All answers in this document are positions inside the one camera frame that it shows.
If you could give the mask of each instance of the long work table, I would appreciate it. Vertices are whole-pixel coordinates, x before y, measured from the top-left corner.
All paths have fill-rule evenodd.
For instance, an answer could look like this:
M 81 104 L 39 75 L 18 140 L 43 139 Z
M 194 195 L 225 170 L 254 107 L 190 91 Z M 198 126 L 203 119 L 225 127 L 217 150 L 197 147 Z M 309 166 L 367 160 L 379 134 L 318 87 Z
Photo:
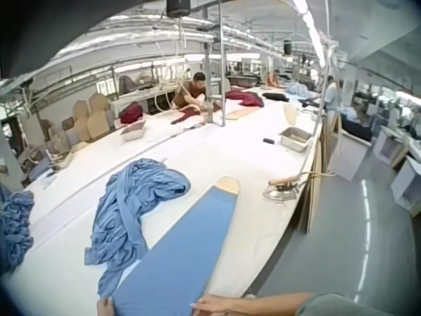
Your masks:
M 250 91 L 259 95 L 267 92 L 260 88 Z M 242 109 L 239 102 L 227 100 L 227 112 Z M 116 131 L 78 152 L 45 190 L 37 182 L 28 188 L 36 199 L 30 219 L 35 244 L 5 280 L 23 312 L 34 316 L 96 315 L 97 284 L 105 267 L 85 266 L 84 250 L 90 246 L 97 202 L 110 175 L 141 157 L 163 161 L 191 182 L 186 195 L 161 203 L 142 216 L 142 234 L 149 248 L 219 178 L 239 180 L 234 217 L 206 291 L 241 296 L 250 287 L 284 235 L 299 201 L 276 203 L 262 193 L 268 180 L 297 175 L 305 153 L 279 143 L 279 133 L 289 126 L 281 101 L 265 99 L 264 108 L 239 120 L 228 120 L 223 128 L 206 124 L 190 130 L 203 120 L 201 116 L 171 125 L 179 116 L 176 111 L 167 111 L 149 117 L 144 137 L 128 143 Z M 220 112 L 214 113 L 215 123 L 220 123 L 220 117 Z M 310 114 L 300 113 L 296 126 L 311 133 L 314 124 Z M 265 143 L 264 138 L 276 143 Z M 317 143 L 309 149 L 304 171 L 312 168 Z

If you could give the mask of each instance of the person in orange shirt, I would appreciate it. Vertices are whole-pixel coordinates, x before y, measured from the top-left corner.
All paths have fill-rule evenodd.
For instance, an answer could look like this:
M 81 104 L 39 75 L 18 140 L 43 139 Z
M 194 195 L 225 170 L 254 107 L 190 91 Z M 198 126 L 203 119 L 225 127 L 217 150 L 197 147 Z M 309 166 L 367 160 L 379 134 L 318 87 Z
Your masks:
M 269 74 L 268 78 L 266 79 L 266 84 L 270 87 L 280 88 L 278 81 L 278 76 L 281 72 L 276 69 L 272 74 Z

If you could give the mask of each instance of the person's left hand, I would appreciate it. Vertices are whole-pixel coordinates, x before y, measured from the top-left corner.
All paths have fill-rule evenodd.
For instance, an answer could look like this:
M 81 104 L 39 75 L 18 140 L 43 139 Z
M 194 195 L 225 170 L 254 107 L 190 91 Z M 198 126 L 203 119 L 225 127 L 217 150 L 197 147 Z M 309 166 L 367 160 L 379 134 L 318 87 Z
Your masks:
M 111 298 L 106 300 L 99 300 L 97 302 L 98 316 L 115 316 L 114 305 L 112 304 Z

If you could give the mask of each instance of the window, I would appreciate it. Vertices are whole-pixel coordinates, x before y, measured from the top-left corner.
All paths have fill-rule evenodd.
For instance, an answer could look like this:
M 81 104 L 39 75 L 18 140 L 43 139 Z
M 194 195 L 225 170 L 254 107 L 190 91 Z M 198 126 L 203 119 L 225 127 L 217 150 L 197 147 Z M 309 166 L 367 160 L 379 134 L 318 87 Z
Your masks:
M 103 95 L 116 93 L 112 78 L 97 82 L 97 91 Z

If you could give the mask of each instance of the person's right hand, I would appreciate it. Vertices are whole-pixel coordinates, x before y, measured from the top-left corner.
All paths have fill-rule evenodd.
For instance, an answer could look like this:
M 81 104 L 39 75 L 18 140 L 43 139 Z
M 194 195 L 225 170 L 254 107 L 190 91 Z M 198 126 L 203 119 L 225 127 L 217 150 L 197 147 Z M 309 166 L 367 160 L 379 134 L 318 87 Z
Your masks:
M 205 295 L 197 303 L 191 305 L 193 316 L 211 316 L 213 313 L 227 313 L 230 307 L 229 298 Z
M 115 316 L 114 305 L 112 304 L 111 298 L 106 300 L 99 300 L 97 302 L 98 316 Z

